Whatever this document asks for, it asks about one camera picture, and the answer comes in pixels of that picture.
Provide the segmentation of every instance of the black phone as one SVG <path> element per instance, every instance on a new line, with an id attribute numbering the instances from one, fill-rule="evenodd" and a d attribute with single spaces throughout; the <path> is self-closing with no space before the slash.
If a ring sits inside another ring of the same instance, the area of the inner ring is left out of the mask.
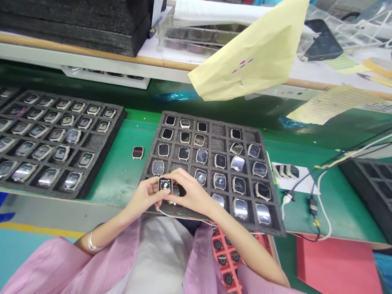
<path id="1" fill-rule="evenodd" d="M 306 61 L 321 61 L 338 58 L 343 53 L 343 49 L 336 41 L 329 27 L 322 19 L 313 19 L 305 21 L 309 27 L 319 36 L 305 52 Z"/>

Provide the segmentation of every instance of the white cable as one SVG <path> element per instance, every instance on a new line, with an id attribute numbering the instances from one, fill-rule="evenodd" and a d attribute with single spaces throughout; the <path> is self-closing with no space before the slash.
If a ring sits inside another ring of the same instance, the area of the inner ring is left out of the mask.
<path id="1" fill-rule="evenodd" d="M 164 213 L 162 210 L 158 210 L 160 213 L 162 213 L 162 214 L 164 214 L 165 216 L 168 216 L 168 217 L 171 217 L 171 218 L 180 218 L 180 219 L 185 219 L 185 220 L 189 220 L 189 221 L 202 221 L 203 223 L 206 223 L 207 225 L 210 225 L 211 227 L 218 227 L 217 225 L 213 225 L 213 224 L 211 224 L 211 223 L 209 223 L 209 222 L 207 222 L 207 221 L 205 221 L 205 220 L 201 220 L 201 219 L 198 219 L 198 218 L 183 218 L 183 217 L 180 217 L 180 216 L 172 216 L 172 215 L 169 215 L 169 214 L 167 214 L 167 213 Z M 252 234 L 252 235 L 265 235 L 265 233 L 251 233 L 251 232 L 249 232 L 250 234 Z"/>
<path id="2" fill-rule="evenodd" d="M 348 152 L 348 153 L 347 153 L 345 156 L 343 156 L 342 158 L 335 160 L 335 161 L 332 162 L 331 164 L 323 165 L 323 166 L 320 167 L 320 168 L 322 168 L 322 169 L 331 168 L 331 167 L 333 167 L 334 165 L 336 165 L 337 163 L 340 163 L 340 162 L 342 162 L 343 160 L 346 160 L 347 158 L 353 157 L 355 154 L 358 154 L 359 152 L 361 152 L 361 151 L 363 151 L 363 150 L 365 150 L 365 149 L 367 149 L 367 148 L 373 146 L 374 144 L 377 144 L 378 142 L 383 141 L 383 140 L 385 140 L 385 139 L 388 139 L 388 138 L 390 138 L 390 137 L 392 137 L 392 134 L 389 134 L 389 135 L 387 135 L 387 136 L 385 136 L 385 137 L 382 137 L 381 139 L 378 139 L 378 140 L 376 140 L 376 141 L 373 141 L 373 142 L 371 142 L 370 144 L 366 145 L 365 147 L 362 147 L 361 149 L 359 149 L 359 150 L 357 150 L 357 151 Z"/>
<path id="3" fill-rule="evenodd" d="M 328 239 L 328 238 L 332 235 L 332 226 L 331 226 L 331 222 L 330 222 L 330 219 L 329 219 L 328 216 L 327 216 L 327 213 L 325 212 L 325 208 L 324 208 L 323 202 L 321 201 L 321 197 L 320 197 L 321 179 L 323 178 L 323 176 L 324 176 L 326 173 L 327 173 L 327 170 L 324 171 L 324 172 L 318 177 L 318 180 L 317 180 L 317 189 L 318 189 L 318 191 L 317 191 L 317 197 L 318 197 L 318 202 L 320 203 L 321 210 L 323 211 L 324 216 L 325 216 L 325 218 L 326 218 L 326 220 L 327 220 L 327 223 L 328 223 L 328 234 L 325 235 L 324 237 L 320 238 L 318 241 L 324 241 L 324 240 Z"/>

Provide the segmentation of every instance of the woman's right hand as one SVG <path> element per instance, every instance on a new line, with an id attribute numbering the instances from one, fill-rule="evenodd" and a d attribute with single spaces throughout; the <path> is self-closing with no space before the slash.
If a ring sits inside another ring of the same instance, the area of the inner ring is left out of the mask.
<path id="1" fill-rule="evenodd" d="M 216 209 L 219 209 L 218 207 L 221 208 L 219 202 L 212 199 L 203 187 L 200 186 L 198 181 L 182 168 L 178 168 L 169 174 L 165 174 L 163 177 L 176 181 L 187 192 L 183 197 L 171 194 L 167 196 L 165 200 L 173 201 L 174 203 L 204 214 L 210 218 L 213 212 Z"/>

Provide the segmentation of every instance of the wrist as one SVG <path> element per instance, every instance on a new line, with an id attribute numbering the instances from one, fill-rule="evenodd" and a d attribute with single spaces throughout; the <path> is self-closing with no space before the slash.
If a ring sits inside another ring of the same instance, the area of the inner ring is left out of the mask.
<path id="1" fill-rule="evenodd" d="M 221 206 L 221 204 L 218 201 L 212 200 L 205 215 L 216 222 L 216 220 L 219 218 L 219 215 L 224 212 L 226 212 L 226 210 Z"/>

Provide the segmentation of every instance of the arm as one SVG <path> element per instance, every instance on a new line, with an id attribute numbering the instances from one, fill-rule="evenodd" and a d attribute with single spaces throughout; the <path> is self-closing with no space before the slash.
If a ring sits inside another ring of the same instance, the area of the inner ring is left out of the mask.
<path id="1" fill-rule="evenodd" d="M 131 201 L 119 214 L 99 225 L 92 232 L 83 235 L 75 242 L 75 246 L 90 255 L 97 254 L 99 250 L 91 250 L 89 246 L 91 234 L 91 243 L 95 247 L 106 247 L 151 205 L 161 203 L 162 199 L 170 193 L 170 190 L 158 191 L 158 180 L 159 177 L 153 177 L 141 181 Z"/>
<path id="2" fill-rule="evenodd" d="M 267 281 L 290 287 L 285 273 L 268 251 L 217 201 L 213 200 L 194 177 L 183 169 L 176 169 L 164 177 L 175 180 L 187 191 L 184 197 L 169 195 L 166 200 L 208 216 L 223 230 L 252 271 Z"/>

